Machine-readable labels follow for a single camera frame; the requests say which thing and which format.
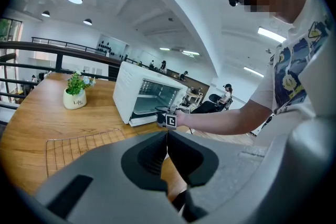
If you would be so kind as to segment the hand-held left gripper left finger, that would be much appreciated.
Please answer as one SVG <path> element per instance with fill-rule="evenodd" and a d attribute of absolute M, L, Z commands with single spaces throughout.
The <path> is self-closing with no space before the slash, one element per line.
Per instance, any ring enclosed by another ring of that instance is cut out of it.
<path fill-rule="evenodd" d="M 67 223 L 183 223 L 161 168 L 166 132 L 96 147 L 55 172 L 36 199 Z"/>

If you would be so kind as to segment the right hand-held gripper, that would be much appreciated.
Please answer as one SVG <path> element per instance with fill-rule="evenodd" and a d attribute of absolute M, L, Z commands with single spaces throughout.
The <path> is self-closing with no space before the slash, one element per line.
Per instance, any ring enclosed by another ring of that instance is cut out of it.
<path fill-rule="evenodd" d="M 166 127 L 169 130 L 177 128 L 177 111 L 190 114 L 190 109 L 182 105 L 156 106 L 157 124 L 159 127 Z"/>

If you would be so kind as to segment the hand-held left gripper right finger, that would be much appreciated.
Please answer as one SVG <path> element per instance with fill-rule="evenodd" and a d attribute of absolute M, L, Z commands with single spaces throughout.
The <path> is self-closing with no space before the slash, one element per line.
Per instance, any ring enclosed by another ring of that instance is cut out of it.
<path fill-rule="evenodd" d="M 187 189 L 178 196 L 182 217 L 193 222 L 218 209 L 247 183 L 266 156 L 262 146 L 209 140 L 168 131 L 167 153 Z"/>

